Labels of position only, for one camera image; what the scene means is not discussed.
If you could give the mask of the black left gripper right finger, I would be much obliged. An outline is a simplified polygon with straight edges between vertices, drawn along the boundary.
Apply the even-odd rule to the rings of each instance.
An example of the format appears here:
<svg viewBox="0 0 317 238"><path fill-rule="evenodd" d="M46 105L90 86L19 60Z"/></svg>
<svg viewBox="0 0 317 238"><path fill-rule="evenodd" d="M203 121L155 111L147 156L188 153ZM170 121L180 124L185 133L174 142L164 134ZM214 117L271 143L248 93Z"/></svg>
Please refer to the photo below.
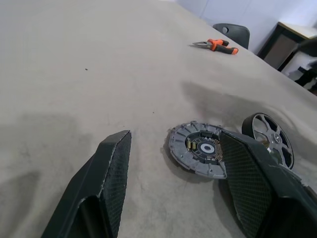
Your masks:
<svg viewBox="0 0 317 238"><path fill-rule="evenodd" d="M224 130L220 144L247 238L317 238L317 193L303 179L246 135Z"/></svg>

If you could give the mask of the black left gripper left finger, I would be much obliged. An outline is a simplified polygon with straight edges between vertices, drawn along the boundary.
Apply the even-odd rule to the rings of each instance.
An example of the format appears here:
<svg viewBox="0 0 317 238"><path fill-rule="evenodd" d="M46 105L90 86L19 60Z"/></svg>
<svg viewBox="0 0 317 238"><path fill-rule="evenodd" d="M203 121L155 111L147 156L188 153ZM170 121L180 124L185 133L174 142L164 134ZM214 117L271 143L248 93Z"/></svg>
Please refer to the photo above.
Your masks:
<svg viewBox="0 0 317 238"><path fill-rule="evenodd" d="M108 136L72 177L41 238L117 238L131 131Z"/></svg>

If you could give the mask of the silver spoked rotor black rim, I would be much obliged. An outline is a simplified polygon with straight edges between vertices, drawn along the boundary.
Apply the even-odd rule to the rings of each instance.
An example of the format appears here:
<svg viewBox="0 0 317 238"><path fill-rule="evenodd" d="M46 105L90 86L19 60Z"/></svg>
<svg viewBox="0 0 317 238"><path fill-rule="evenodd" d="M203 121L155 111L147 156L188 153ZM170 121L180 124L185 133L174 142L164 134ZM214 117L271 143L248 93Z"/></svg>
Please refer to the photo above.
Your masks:
<svg viewBox="0 0 317 238"><path fill-rule="evenodd" d="M290 140L272 117L264 113L247 117L242 123L242 133L262 143L278 164L293 169L295 159Z"/></svg>

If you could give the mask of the grey round motor lid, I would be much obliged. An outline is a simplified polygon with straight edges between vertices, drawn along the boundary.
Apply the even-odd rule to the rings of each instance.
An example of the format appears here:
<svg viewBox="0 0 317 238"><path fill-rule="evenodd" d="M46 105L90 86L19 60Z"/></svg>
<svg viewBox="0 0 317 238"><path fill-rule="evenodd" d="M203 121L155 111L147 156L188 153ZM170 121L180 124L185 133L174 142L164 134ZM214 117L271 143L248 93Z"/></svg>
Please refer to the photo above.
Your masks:
<svg viewBox="0 0 317 238"><path fill-rule="evenodd" d="M174 127L168 147L172 157L184 168L211 179L226 179L220 134L223 128L191 121Z"/></svg>

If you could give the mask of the dark-framed side table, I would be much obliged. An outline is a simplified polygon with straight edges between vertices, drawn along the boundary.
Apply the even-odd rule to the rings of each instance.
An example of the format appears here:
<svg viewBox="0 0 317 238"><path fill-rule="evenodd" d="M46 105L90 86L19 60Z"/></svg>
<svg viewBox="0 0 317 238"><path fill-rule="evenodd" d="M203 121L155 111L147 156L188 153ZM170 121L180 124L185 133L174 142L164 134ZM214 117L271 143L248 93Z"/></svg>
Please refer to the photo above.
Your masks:
<svg viewBox="0 0 317 238"><path fill-rule="evenodd" d="M295 56L297 45L315 36L317 36L317 26L278 22L257 56L281 72Z"/></svg>

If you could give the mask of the orange black pliers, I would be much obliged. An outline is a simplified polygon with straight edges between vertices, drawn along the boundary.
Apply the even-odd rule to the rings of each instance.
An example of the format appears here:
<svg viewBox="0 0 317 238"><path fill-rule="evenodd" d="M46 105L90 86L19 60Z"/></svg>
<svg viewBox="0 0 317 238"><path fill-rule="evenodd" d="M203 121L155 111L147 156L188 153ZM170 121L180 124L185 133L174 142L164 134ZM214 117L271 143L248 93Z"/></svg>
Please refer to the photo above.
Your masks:
<svg viewBox="0 0 317 238"><path fill-rule="evenodd" d="M236 55L239 52L238 48L229 47L228 45L229 45L229 42L222 39L218 39L218 40L208 39L207 41L193 43L193 46L195 47L209 49L213 52L220 52L220 53L229 54L229 55Z"/></svg>

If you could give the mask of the black plastic chair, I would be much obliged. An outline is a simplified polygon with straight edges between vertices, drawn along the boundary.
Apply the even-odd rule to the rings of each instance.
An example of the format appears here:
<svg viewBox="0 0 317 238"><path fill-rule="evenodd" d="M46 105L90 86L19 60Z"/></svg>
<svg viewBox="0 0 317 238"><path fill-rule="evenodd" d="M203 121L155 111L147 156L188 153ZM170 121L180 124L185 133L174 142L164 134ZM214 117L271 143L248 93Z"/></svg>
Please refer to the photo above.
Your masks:
<svg viewBox="0 0 317 238"><path fill-rule="evenodd" d="M250 31L247 27L230 23L217 23L212 27L243 48L249 48Z"/></svg>

